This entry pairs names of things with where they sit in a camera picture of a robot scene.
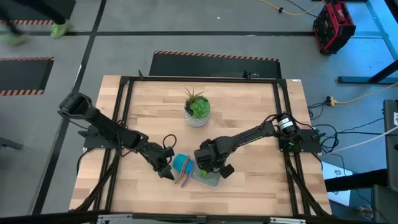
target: wooden tabletop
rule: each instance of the wooden tabletop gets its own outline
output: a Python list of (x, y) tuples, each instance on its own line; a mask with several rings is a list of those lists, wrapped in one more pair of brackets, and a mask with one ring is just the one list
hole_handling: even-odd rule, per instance
[[(104, 76), (96, 102), (96, 107), (110, 118), (119, 80), (120, 76)], [(287, 80), (287, 84), (294, 117), (310, 124), (301, 81)], [(189, 126), (184, 118), (184, 87), (189, 89), (193, 86), (195, 91), (206, 91), (203, 95), (211, 105), (210, 120), (202, 128)], [(280, 96), (284, 105), (281, 89)], [(275, 112), (271, 84), (134, 82), (127, 125), (130, 129), (145, 133), (149, 141), (158, 144), (162, 144), (166, 135), (174, 134), (177, 137), (175, 153), (193, 157), (193, 151), (202, 141), (235, 135), (261, 124), (266, 116)], [(95, 149), (82, 159), (70, 208), (79, 206), (96, 185), (103, 155), (104, 149)], [(308, 153), (301, 153), (301, 160), (307, 188), (322, 208), (331, 213), (320, 163)], [(228, 157), (227, 163), (234, 166), (235, 172), (222, 179), (219, 186), (208, 187), (189, 180), (181, 188), (169, 179), (159, 178), (141, 155), (131, 153), (120, 160), (111, 211), (292, 215), (283, 155), (276, 138), (262, 138), (238, 148)], [(296, 195), (302, 213), (301, 194), (297, 186)], [(105, 196), (103, 194), (101, 208), (104, 207)]]

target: orange and black tape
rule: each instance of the orange and black tape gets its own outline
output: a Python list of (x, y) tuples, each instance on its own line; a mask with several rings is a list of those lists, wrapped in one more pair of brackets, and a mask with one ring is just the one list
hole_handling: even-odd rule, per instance
[[(13, 20), (10, 21), (15, 25), (52, 25), (54, 21), (52, 20)], [(6, 21), (0, 20), (0, 24), (5, 24)]]
[(44, 90), (0, 90), (0, 96), (41, 95)]
[(0, 61), (15, 61), (15, 60), (54, 60), (54, 57), (0, 58)]
[(265, 58), (265, 57), (249, 57), (249, 56), (237, 56), (237, 55), (220, 55), (220, 54), (201, 54), (201, 53), (190, 53), (190, 52), (174, 52), (168, 50), (156, 50), (154, 54), (170, 54), (170, 55), (186, 55), (186, 56), (201, 56), (201, 57), (219, 57), (219, 58), (235, 58), (235, 59), (248, 59), (248, 60), (268, 60), (278, 62), (277, 58)]

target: green shoe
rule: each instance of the green shoe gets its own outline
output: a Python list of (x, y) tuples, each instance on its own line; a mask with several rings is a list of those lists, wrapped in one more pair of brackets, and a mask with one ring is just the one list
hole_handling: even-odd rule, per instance
[(58, 38), (64, 36), (71, 28), (72, 28), (72, 25), (70, 24), (69, 21), (66, 21), (66, 23), (64, 23), (62, 25), (54, 24), (52, 26), (51, 37), (53, 39), (58, 39)]
[(0, 40), (12, 46), (17, 46), (27, 41), (26, 35), (5, 34), (0, 36)]

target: green plant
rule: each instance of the green plant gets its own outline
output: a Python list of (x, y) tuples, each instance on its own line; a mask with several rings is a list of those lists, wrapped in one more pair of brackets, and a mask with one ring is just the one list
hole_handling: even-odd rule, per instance
[(185, 89), (187, 90), (185, 93), (188, 95), (188, 99), (185, 102), (185, 110), (188, 114), (195, 119), (207, 116), (210, 112), (210, 104), (204, 96), (201, 96), (204, 91), (195, 94), (195, 88), (192, 88), (192, 92), (187, 88)]

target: concrete floor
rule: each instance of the concrete floor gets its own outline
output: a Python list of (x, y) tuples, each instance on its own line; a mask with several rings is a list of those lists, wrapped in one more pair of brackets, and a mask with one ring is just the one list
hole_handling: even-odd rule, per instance
[[(300, 12), (287, 1), (270, 2), (286, 11)], [(309, 0), (295, 2), (306, 9), (317, 4)], [(71, 18), (74, 31), (92, 30), (100, 3), (101, 0), (76, 3)], [(398, 26), (384, 1), (370, 0), (370, 3), (392, 45), (398, 49)], [(174, 50), (278, 58), (283, 78), (302, 80), (309, 105), (323, 101), (327, 95), (339, 101), (350, 100), (383, 86), (339, 85), (337, 76), (372, 76), (394, 59), (368, 6), (348, 3), (348, 8), (357, 25), (356, 37), (336, 55), (328, 57), (319, 54), (314, 37), (304, 36), (98, 36), (80, 91), (95, 101), (103, 75), (136, 76), (139, 69), (148, 74), (153, 51)], [(319, 10), (317, 8), (313, 13), (317, 14)], [(312, 22), (310, 16), (279, 14), (257, 0), (112, 0), (106, 3), (99, 31), (311, 31)], [(22, 28), (50, 30), (44, 26)], [(57, 106), (72, 89), (88, 38), (69, 36), (52, 40), (34, 36), (18, 48), (0, 45), (0, 57), (55, 57), (42, 96), (0, 97), (0, 136), (25, 145), (21, 151), (0, 150), (0, 179), (3, 180), (0, 185), (0, 217), (31, 212), (61, 120), (56, 113)], [(348, 105), (325, 108), (313, 124), (332, 124), (337, 130), (344, 130), (368, 123), (382, 117), (383, 100), (396, 100), (397, 95), (398, 89), (391, 88)], [(69, 125), (44, 213), (68, 210), (75, 185), (76, 161), (83, 145), (78, 130)], [(380, 121), (360, 130), (383, 132), (384, 125)], [(369, 138), (341, 135), (339, 147)], [(355, 172), (386, 167), (382, 139), (344, 151), (341, 155), (346, 168)], [(340, 158), (336, 156), (323, 156), (322, 160), (341, 166)]]

